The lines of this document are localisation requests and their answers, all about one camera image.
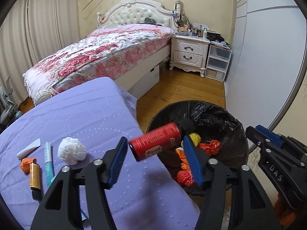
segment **curtain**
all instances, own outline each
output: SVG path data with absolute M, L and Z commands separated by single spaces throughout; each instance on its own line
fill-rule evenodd
M 56 0 L 56 17 L 62 48 L 79 41 L 77 0 Z
M 17 0 L 0 28 L 0 85 L 10 77 L 16 103 L 23 102 L 23 73 L 79 39 L 77 0 Z
M 17 0 L 0 27 L 0 85 L 6 90 L 10 77 L 16 103 L 28 97 L 22 74 L 33 66 L 26 37 L 26 8 L 27 0 Z
M 34 64 L 62 48 L 55 2 L 56 0 L 28 1 L 28 43 Z

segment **bottle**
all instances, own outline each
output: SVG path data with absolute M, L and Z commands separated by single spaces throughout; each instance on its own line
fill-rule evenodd
M 193 132 L 194 125 L 189 119 L 176 123 L 171 122 L 132 139 L 129 142 L 129 147 L 136 161 L 139 162 L 163 150 L 180 146 L 183 137 Z
M 208 31 L 207 31 L 207 29 L 205 28 L 204 33 L 203 33 L 203 38 L 207 38 L 207 34 L 208 34 Z
M 30 188 L 33 199 L 41 201 L 43 196 L 40 186 L 40 167 L 36 163 L 30 163 Z

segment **floral bedspread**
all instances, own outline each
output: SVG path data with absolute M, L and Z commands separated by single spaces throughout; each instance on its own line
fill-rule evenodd
M 41 89 L 61 93 L 98 77 L 116 79 L 166 45 L 174 30 L 147 24 L 98 29 L 46 57 L 24 73 L 29 96 Z

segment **tufted headboard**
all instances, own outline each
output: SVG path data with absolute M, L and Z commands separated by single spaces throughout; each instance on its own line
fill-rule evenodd
M 121 0 L 105 13 L 105 18 L 99 28 L 110 24 L 143 23 L 149 17 L 164 27 L 176 29 L 172 10 L 162 8 L 161 3 L 152 0 Z

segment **red can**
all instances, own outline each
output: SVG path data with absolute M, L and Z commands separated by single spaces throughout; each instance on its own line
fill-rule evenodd
M 182 127 L 180 124 L 168 123 L 145 135 L 132 139 L 129 142 L 129 146 L 136 161 L 139 162 L 163 150 L 179 146 L 183 134 L 191 134 L 193 131 L 194 126 L 192 122 L 188 123 L 188 127 Z

